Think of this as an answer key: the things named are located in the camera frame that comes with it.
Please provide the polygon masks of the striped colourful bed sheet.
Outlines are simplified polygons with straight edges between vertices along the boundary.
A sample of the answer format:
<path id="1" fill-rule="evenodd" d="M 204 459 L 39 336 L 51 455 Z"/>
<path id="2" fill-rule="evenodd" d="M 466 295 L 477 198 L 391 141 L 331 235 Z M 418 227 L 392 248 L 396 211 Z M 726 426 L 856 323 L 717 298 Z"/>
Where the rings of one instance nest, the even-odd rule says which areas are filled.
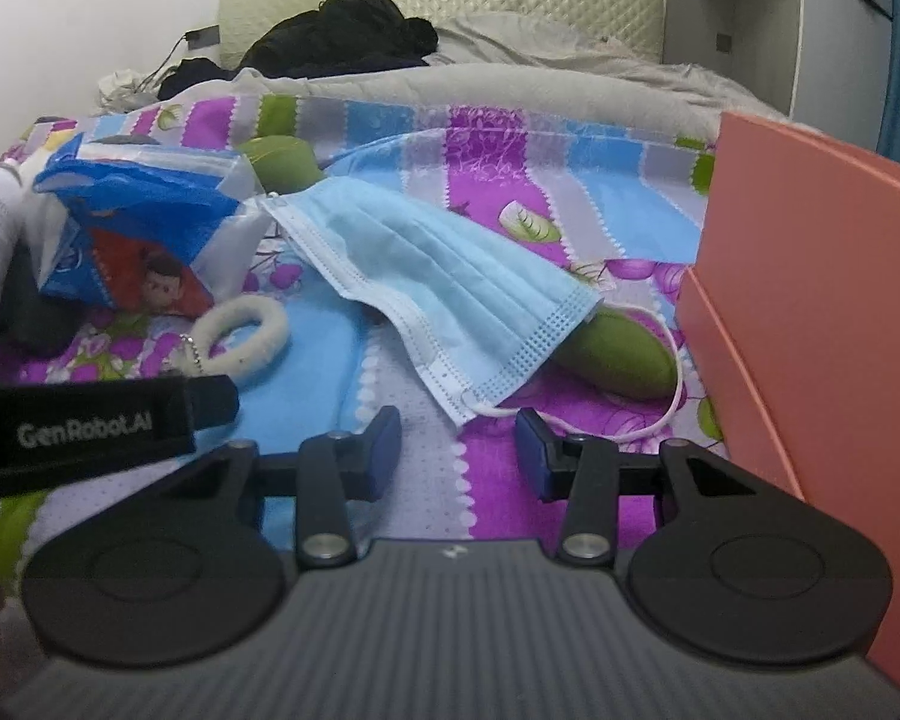
<path id="1" fill-rule="evenodd" d="M 292 452 L 403 417 L 362 539 L 553 541 L 559 504 L 518 471 L 515 413 L 650 452 L 701 382 L 673 327 L 710 145 L 495 107 L 232 94 L 41 124 L 0 171 L 76 323 L 46 355 L 0 341 L 0 468 L 131 447 L 164 411 L 56 416 L 66 394 L 227 374 L 230 439 Z"/>

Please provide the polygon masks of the blue tissue pack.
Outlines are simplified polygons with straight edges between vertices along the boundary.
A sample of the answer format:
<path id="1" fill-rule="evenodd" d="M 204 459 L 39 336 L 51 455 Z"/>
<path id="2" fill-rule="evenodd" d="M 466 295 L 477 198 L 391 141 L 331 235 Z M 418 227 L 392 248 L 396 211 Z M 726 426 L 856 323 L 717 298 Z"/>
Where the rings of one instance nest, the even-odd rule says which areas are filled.
<path id="1" fill-rule="evenodd" d="M 87 142 L 37 172 L 27 242 L 52 298 L 199 317 L 244 286 L 269 216 L 237 151 Z"/>

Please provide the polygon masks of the white clothes heap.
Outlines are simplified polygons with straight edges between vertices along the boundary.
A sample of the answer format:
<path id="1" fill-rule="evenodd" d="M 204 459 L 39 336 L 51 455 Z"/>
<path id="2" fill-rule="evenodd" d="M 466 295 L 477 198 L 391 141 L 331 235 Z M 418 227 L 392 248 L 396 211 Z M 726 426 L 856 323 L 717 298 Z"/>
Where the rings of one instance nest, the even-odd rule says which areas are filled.
<path id="1" fill-rule="evenodd" d="M 97 107 L 102 112 L 131 112 L 157 101 L 159 83 L 141 71 L 117 70 L 97 82 Z"/>

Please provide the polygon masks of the grey duvet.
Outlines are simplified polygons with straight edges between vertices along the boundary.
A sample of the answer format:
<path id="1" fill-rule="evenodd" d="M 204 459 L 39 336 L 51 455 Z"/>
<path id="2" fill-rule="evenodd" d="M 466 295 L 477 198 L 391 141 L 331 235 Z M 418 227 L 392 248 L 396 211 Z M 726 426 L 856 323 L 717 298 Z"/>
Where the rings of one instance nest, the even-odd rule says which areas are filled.
<path id="1" fill-rule="evenodd" d="M 694 64 L 640 59 L 614 37 L 596 39 L 541 16 L 510 11 L 455 16 L 437 26 L 439 48 L 422 67 L 333 76 L 266 78 L 240 71 L 201 83 L 187 103 L 227 94 L 289 94 L 407 106 L 523 109 L 580 122 L 715 142 L 725 112 L 788 117 L 744 86 Z"/>

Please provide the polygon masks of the black clothes pile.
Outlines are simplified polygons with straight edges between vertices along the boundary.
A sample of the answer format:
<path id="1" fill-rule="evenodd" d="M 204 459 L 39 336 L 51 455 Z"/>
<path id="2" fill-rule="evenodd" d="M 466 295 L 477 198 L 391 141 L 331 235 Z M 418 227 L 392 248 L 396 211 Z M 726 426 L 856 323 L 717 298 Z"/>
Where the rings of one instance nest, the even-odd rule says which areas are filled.
<path id="1" fill-rule="evenodd" d="M 424 67 L 439 35 L 393 0 L 325 0 L 279 21 L 247 49 L 238 70 L 266 78 L 325 78 Z"/>

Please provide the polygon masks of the green plush stick toy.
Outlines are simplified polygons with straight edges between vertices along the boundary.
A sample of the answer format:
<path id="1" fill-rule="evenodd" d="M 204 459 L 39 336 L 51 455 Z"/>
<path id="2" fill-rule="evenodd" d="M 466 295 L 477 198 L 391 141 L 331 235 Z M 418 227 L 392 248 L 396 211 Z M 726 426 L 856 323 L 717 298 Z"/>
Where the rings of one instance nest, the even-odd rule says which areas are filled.
<path id="1" fill-rule="evenodd" d="M 663 400 L 678 388 L 671 346 L 626 312 L 602 305 L 554 351 L 551 361 L 606 394 Z"/>

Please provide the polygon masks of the blue surgical mask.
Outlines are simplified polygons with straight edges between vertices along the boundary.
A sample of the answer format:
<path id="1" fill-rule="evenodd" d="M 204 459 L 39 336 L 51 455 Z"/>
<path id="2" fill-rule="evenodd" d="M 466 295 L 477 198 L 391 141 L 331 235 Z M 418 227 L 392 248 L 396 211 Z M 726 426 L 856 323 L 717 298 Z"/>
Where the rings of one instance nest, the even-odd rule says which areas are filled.
<path id="1" fill-rule="evenodd" d="M 514 416 L 507 398 L 598 307 L 626 312 L 670 346 L 678 388 L 655 422 L 667 426 L 685 372 L 667 324 L 635 304 L 610 304 L 587 283 L 463 216 L 351 177 L 269 195 L 261 208 L 341 298 L 378 310 L 418 378 L 457 425 Z"/>

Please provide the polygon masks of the wall power socket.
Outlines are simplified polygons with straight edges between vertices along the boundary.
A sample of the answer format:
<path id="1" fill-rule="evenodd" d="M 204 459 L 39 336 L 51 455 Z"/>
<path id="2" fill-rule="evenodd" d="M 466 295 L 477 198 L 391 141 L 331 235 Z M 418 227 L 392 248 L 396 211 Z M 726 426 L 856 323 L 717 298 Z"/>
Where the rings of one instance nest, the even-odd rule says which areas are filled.
<path id="1" fill-rule="evenodd" d="M 183 37 L 185 37 L 185 43 L 187 43 L 190 50 L 219 46 L 221 44 L 221 28 L 217 25 L 209 25 L 202 28 L 188 29 L 183 34 Z"/>

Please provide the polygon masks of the grey wardrobe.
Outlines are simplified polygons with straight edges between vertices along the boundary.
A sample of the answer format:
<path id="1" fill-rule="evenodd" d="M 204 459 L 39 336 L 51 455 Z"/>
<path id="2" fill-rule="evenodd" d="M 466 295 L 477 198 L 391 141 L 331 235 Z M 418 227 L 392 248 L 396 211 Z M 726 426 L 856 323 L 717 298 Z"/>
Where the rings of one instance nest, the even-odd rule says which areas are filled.
<path id="1" fill-rule="evenodd" d="M 893 0 L 667 0 L 663 60 L 735 80 L 802 124 L 877 148 Z"/>

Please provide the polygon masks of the small black clothes heap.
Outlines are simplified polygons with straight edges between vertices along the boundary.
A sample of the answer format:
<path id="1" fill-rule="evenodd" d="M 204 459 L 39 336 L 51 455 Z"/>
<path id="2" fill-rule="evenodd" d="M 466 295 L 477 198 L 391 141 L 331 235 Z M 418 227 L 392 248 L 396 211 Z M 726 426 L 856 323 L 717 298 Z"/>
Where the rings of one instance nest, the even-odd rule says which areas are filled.
<path id="1" fill-rule="evenodd" d="M 183 59 L 167 75 L 160 80 L 157 90 L 157 99 L 167 101 L 175 98 L 177 94 L 187 91 L 196 85 L 207 82 L 232 82 L 238 68 L 226 68 L 217 65 L 208 57 L 196 57 L 196 59 Z"/>

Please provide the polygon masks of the pink cardboard box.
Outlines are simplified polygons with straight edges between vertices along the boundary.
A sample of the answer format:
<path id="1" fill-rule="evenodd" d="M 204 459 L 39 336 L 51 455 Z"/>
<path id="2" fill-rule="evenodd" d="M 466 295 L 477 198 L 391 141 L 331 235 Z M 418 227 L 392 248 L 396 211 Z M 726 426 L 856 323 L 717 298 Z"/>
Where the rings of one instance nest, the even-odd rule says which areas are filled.
<path id="1" fill-rule="evenodd" d="M 888 557 L 900 684 L 900 164 L 725 115 L 676 317 L 730 457 Z"/>

